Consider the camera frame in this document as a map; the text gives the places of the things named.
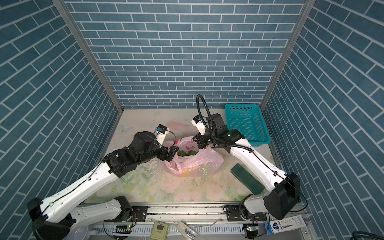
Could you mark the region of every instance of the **green avocado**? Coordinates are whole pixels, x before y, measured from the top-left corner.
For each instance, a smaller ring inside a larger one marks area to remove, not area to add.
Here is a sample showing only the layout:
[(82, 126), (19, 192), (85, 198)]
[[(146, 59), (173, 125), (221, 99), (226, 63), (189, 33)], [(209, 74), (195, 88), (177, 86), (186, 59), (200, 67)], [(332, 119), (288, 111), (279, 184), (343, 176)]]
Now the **green avocado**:
[(185, 157), (187, 154), (184, 151), (180, 151), (177, 153), (177, 155), (180, 157)]
[(193, 156), (193, 155), (196, 155), (197, 154), (197, 152), (196, 151), (193, 151), (193, 150), (189, 150), (188, 152), (187, 152), (187, 155), (188, 156)]

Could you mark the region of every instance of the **brick wallpaper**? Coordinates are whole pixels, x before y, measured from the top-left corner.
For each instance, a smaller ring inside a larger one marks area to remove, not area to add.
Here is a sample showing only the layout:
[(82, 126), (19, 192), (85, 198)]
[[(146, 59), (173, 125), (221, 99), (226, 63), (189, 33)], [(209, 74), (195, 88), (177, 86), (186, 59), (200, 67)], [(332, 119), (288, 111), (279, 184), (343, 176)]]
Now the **brick wallpaper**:
[(66, 1), (124, 108), (259, 104), (305, 0)]
[(317, 0), (264, 113), (319, 239), (384, 234), (383, 13)]
[(93, 167), (117, 110), (50, 0), (0, 1), (0, 239)]

